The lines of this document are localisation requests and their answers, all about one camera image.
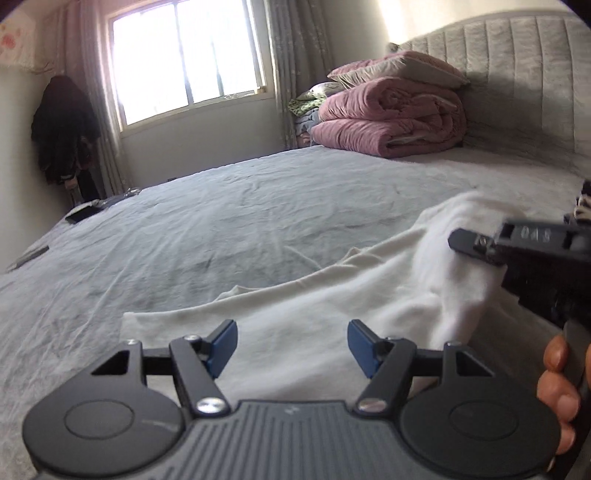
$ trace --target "dark jacket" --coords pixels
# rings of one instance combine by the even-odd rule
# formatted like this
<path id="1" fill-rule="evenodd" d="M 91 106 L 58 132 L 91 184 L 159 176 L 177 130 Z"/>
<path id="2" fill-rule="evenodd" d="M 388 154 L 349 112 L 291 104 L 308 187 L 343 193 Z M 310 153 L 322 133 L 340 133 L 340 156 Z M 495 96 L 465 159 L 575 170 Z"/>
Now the dark jacket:
<path id="1" fill-rule="evenodd" d="M 89 144 L 100 137 L 90 100 L 74 81 L 55 76 L 43 93 L 33 117 L 31 139 L 39 154 L 39 168 L 49 183 L 63 183 L 92 162 Z"/>

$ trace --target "finger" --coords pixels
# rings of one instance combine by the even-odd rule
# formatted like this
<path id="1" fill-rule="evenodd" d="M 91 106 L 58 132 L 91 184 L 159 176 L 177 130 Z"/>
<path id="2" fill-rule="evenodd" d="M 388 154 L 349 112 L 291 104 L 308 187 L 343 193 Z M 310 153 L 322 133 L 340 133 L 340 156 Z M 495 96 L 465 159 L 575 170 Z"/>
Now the finger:
<path id="1" fill-rule="evenodd" d="M 551 372 L 561 372 L 569 358 L 569 346 L 562 335 L 550 341 L 544 352 L 544 366 Z"/>
<path id="2" fill-rule="evenodd" d="M 560 423 L 560 443 L 556 455 L 568 452 L 574 445 L 575 438 L 574 428 L 568 423 Z"/>
<path id="3" fill-rule="evenodd" d="M 587 382 L 589 382 L 589 386 L 591 387 L 591 345 L 587 349 L 587 361 L 586 364 L 586 371 L 587 371 Z"/>
<path id="4" fill-rule="evenodd" d="M 556 413 L 560 421 L 572 421 L 579 412 L 579 393 L 561 374 L 543 373 L 538 382 L 538 398 Z"/>

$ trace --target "round black knob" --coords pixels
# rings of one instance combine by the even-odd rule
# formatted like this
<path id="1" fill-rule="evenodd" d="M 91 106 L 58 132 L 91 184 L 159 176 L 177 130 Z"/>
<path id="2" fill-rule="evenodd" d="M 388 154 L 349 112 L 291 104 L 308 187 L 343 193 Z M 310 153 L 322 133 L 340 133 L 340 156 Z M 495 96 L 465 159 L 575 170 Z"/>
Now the round black knob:
<path id="1" fill-rule="evenodd" d="M 401 411 L 400 431 L 423 463 L 451 478 L 529 478 L 560 440 L 548 407 L 495 377 L 456 377 L 417 395 Z"/>
<path id="2" fill-rule="evenodd" d="M 490 401 L 467 401 L 449 415 L 449 422 L 458 432 L 475 440 L 501 440 L 519 426 L 515 412 Z"/>
<path id="3" fill-rule="evenodd" d="M 125 432 L 134 422 L 134 411 L 111 400 L 89 401 L 73 407 L 65 418 L 71 434 L 87 440 L 106 440 Z"/>
<path id="4" fill-rule="evenodd" d="M 141 384 L 95 377 L 70 381 L 31 409 L 22 438 L 38 469 L 65 477 L 110 478 L 168 452 L 184 429 L 177 405 Z"/>

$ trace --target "smartphone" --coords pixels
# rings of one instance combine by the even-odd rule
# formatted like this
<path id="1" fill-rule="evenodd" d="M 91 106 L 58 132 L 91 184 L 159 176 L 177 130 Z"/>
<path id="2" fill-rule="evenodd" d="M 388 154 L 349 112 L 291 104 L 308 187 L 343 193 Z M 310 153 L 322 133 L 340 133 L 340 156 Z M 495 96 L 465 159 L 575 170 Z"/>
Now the smartphone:
<path id="1" fill-rule="evenodd" d="M 93 215 L 102 211 L 103 209 L 101 207 L 97 207 L 96 205 L 87 205 L 84 208 L 69 214 L 66 217 L 66 221 L 74 225 L 75 223 L 81 222 L 85 218 L 92 217 Z"/>

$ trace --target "white towel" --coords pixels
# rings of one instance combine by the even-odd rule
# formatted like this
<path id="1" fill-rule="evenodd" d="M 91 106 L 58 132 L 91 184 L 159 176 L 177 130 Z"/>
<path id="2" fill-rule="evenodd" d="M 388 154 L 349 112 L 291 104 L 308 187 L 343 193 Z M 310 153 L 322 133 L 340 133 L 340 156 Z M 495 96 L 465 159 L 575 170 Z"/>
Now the white towel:
<path id="1" fill-rule="evenodd" d="M 121 338 L 166 346 L 188 333 L 208 335 L 238 323 L 238 347 L 218 386 L 234 404 L 246 399 L 354 401 L 367 384 L 349 352 L 347 324 L 360 319 L 380 336 L 421 348 L 466 343 L 503 269 L 453 252 L 449 234 L 492 235 L 516 208 L 470 192 L 425 210 L 414 226 L 299 280 L 253 290 L 236 287 L 198 307 L 126 313 Z M 172 386 L 157 386 L 174 396 Z"/>

